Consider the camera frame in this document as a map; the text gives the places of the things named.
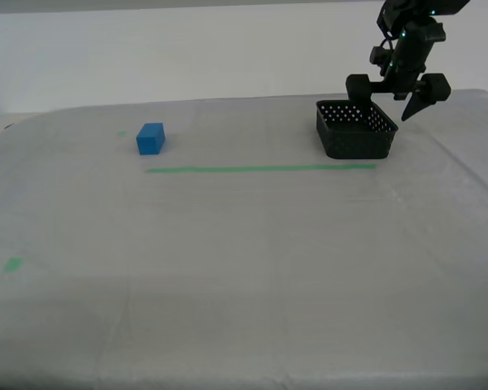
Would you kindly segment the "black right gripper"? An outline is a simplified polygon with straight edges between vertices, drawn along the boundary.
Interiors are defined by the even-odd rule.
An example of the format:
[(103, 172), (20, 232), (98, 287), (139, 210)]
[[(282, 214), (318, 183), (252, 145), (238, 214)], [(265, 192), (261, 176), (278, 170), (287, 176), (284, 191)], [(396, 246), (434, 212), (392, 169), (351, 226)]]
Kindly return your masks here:
[(372, 82), (367, 74), (351, 74), (346, 78), (348, 98), (356, 105), (370, 106), (374, 93), (392, 93), (395, 100), (411, 98), (403, 111), (402, 121), (435, 105), (451, 95), (451, 86), (442, 73), (424, 74), (425, 62), (435, 43), (447, 38), (442, 23), (407, 23), (395, 48), (374, 46), (371, 64), (378, 66), (382, 81)]

